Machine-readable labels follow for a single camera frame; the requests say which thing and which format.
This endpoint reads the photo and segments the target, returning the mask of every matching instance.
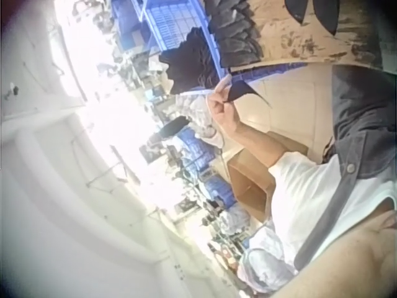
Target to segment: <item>clothing pile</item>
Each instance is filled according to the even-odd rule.
[[[208,30],[215,36],[223,68],[256,63],[263,57],[255,40],[259,32],[251,20],[253,12],[246,0],[204,0],[210,18]]]
[[[201,28],[192,28],[186,41],[179,47],[163,51],[159,56],[161,63],[168,64],[168,79],[174,81],[171,94],[180,94],[192,88],[204,87],[212,89],[218,84],[210,49]]]
[[[239,261],[237,275],[257,292],[272,294],[291,281],[298,271],[286,258],[288,247],[275,233],[272,219],[249,239],[249,248]]]
[[[219,226],[225,235],[234,235],[249,227],[251,217],[238,203],[219,215]]]

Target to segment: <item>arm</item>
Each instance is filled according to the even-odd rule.
[[[365,220],[337,239],[273,298],[388,297],[397,280],[395,223],[395,211]]]
[[[287,152],[279,141],[241,122],[234,103],[228,102],[231,76],[223,78],[214,93],[207,97],[210,113],[219,126],[235,141],[242,144],[261,163],[270,168]]]
[[[240,123],[230,137],[240,143],[262,164],[270,168],[288,151],[287,147],[264,132]]]

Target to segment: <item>finger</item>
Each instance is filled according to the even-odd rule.
[[[207,102],[208,104],[212,104],[214,102],[217,102],[219,104],[223,104],[225,100],[222,98],[222,96],[218,93],[213,93],[207,96]]]
[[[207,106],[211,112],[218,112],[223,109],[223,103],[219,103],[218,101],[213,101],[207,98]]]
[[[230,82],[231,82],[231,75],[228,74],[227,76],[225,76],[223,79],[220,80],[220,82],[215,87],[214,92],[221,93],[227,87],[227,85],[230,84]]]

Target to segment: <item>white cloth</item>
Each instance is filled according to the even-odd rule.
[[[261,293],[279,290],[297,271],[284,259],[283,244],[274,232],[272,220],[268,220],[249,239],[249,249],[244,252],[238,277]]]
[[[248,212],[235,203],[228,210],[219,215],[219,226],[225,235],[234,235],[250,224],[251,217]]]
[[[262,248],[249,248],[240,259],[237,276],[260,293],[279,290],[295,276],[295,269]]]
[[[339,166],[337,155],[329,163],[317,165],[301,153],[287,152],[269,168],[277,185],[272,198],[272,217],[277,235],[288,248],[285,249],[286,260],[295,259],[329,204],[341,180]],[[386,171],[376,178],[357,181],[336,226],[316,256],[370,215],[386,198],[392,198],[397,205],[397,183],[385,179]]]

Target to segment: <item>white t-shirt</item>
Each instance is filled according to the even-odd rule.
[[[272,199],[275,231],[285,245],[285,259],[295,259],[299,249],[328,206],[341,180],[339,159],[317,165],[299,152],[286,152],[269,168],[276,189]],[[359,179],[336,226],[320,246],[315,259],[335,239],[370,215],[386,198],[397,206],[397,181],[386,179],[386,169],[375,178]]]

